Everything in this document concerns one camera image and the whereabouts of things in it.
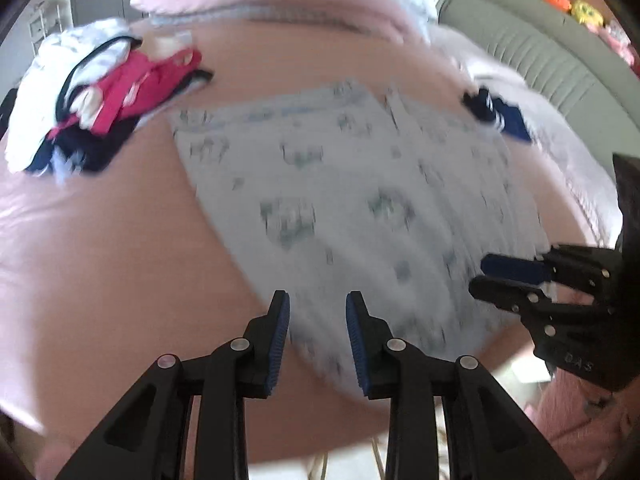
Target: gray couch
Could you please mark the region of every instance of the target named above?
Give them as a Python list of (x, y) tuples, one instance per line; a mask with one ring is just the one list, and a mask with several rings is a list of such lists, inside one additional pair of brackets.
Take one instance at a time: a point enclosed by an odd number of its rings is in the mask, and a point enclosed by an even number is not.
[(612, 153), (640, 156), (640, 80), (571, 16), (543, 0), (443, 0), (440, 23), (520, 72), (612, 176)]

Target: black clamp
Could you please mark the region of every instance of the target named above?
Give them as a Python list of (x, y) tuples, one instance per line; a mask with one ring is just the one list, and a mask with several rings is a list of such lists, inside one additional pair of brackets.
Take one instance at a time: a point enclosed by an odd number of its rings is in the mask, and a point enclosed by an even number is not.
[[(554, 245), (536, 260), (488, 254), (469, 292), (519, 314), (534, 354), (612, 392), (640, 374), (640, 303), (623, 286), (618, 251)], [(554, 303), (541, 289), (559, 283), (593, 297), (591, 304)]]
[(471, 356), (426, 356), (347, 297), (346, 319), (358, 382), (369, 399), (392, 399), (386, 480), (437, 480), (434, 396), (442, 399), (451, 480), (570, 480), (544, 436)]
[(179, 480), (194, 396), (202, 396), (194, 480), (248, 478), (244, 399), (266, 399), (278, 381), (289, 295), (211, 355), (158, 358), (82, 443), (58, 480)]

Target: pile of clothes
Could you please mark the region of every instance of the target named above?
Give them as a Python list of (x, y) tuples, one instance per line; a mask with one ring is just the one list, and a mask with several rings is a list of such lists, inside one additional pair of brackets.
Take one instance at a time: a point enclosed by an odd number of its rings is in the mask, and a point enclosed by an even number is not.
[(117, 18), (49, 36), (2, 114), (8, 169), (102, 171), (161, 105), (212, 80), (201, 61), (190, 33), (140, 40)]

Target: metal rivet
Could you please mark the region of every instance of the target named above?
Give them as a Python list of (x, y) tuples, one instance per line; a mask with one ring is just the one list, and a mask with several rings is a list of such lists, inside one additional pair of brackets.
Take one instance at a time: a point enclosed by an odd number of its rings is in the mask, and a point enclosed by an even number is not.
[(401, 352), (406, 348), (406, 343), (402, 339), (390, 339), (386, 342), (386, 347), (394, 352)]
[(235, 350), (236, 352), (241, 352), (242, 350), (246, 350), (247, 348), (249, 348), (250, 344), (251, 343), (249, 343), (249, 341), (244, 337), (239, 337), (238, 339), (234, 339), (231, 342), (231, 349)]
[(467, 370), (475, 370), (478, 368), (478, 360), (475, 357), (471, 357), (470, 355), (463, 355), (460, 358), (460, 366), (466, 368)]
[(158, 366), (160, 368), (171, 368), (175, 365), (175, 356), (171, 354), (165, 354), (158, 358)]

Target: red garment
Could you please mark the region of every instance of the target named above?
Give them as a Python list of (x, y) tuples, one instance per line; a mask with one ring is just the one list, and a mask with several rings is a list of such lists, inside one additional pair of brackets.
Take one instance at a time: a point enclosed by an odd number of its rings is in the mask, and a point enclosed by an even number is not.
[[(102, 91), (102, 108), (91, 133), (105, 136), (116, 121), (154, 110), (171, 97), (201, 61), (202, 54), (194, 48), (185, 48), (161, 61), (149, 61), (144, 54), (131, 51), (126, 62), (92, 85)], [(71, 115), (67, 122), (51, 130), (48, 137), (55, 137), (61, 129), (77, 122), (78, 117)]]

